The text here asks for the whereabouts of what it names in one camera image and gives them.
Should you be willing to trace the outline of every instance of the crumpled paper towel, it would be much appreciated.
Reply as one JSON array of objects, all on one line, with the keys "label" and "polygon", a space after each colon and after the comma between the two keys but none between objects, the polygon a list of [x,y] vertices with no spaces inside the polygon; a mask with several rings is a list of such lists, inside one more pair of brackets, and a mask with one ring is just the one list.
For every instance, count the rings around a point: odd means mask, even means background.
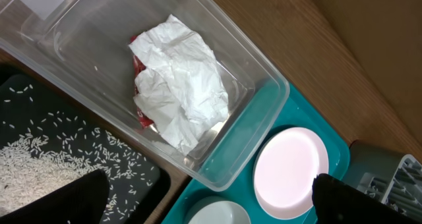
[{"label": "crumpled paper towel", "polygon": [[187,155],[228,116],[228,97],[212,50],[170,15],[129,47],[146,66],[136,78],[136,105],[170,145]]}]

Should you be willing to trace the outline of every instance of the rice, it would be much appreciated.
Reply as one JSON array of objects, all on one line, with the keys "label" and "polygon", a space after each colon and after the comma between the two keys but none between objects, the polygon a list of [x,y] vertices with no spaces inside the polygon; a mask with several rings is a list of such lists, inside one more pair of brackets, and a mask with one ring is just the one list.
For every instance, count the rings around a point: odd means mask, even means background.
[{"label": "rice", "polygon": [[0,150],[0,216],[17,210],[93,170],[90,167],[81,167],[75,162],[64,162],[64,159],[69,157],[64,152],[49,152],[40,154],[39,158],[31,157],[28,147],[33,147],[34,152],[44,144],[47,142],[40,137],[27,137]]}]

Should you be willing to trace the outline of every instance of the plastic bin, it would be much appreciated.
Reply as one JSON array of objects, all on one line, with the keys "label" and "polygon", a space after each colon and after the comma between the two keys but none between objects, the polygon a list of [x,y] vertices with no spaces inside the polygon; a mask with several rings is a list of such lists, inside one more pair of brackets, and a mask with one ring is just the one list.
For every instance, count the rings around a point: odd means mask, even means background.
[{"label": "plastic bin", "polygon": [[[130,37],[174,14],[214,51],[229,118],[189,155],[142,129],[133,102]],[[212,0],[0,0],[0,47],[213,190],[255,153],[289,94],[286,79]],[[221,163],[208,170],[209,163]]]}]

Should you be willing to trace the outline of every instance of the wooden surface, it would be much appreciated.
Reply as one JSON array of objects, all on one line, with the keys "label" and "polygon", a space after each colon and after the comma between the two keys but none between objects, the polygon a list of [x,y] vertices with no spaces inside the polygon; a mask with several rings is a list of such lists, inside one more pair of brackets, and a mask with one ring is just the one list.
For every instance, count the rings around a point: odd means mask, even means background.
[{"label": "wooden surface", "polygon": [[313,1],[422,142],[422,1]]},{"label": "wooden surface", "polygon": [[[360,139],[391,150],[422,149],[368,80],[311,0],[215,0],[347,142]],[[0,61],[11,60],[4,53]],[[171,175],[171,190],[147,223],[159,223],[188,181],[148,154]]]}]

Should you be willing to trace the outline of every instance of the red packaging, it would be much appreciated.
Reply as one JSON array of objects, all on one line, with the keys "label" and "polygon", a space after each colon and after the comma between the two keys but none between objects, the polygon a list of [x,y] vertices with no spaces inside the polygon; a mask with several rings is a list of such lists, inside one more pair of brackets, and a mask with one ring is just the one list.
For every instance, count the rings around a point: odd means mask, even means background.
[{"label": "red packaging", "polygon": [[[132,36],[131,37],[131,43],[136,40],[136,37],[138,36]],[[135,78],[138,76],[138,74],[140,72],[142,72],[143,70],[146,69],[145,65],[138,59],[137,56],[133,55],[132,56],[132,62],[133,62],[133,67],[135,69]],[[139,94],[138,88],[135,86],[135,95]],[[140,122],[140,124],[142,125],[143,128],[146,128],[150,125],[152,125],[154,122],[152,120],[150,120],[146,115],[144,115],[142,113],[142,111],[136,107],[136,109],[138,110],[137,114],[138,114],[138,120]]]}]

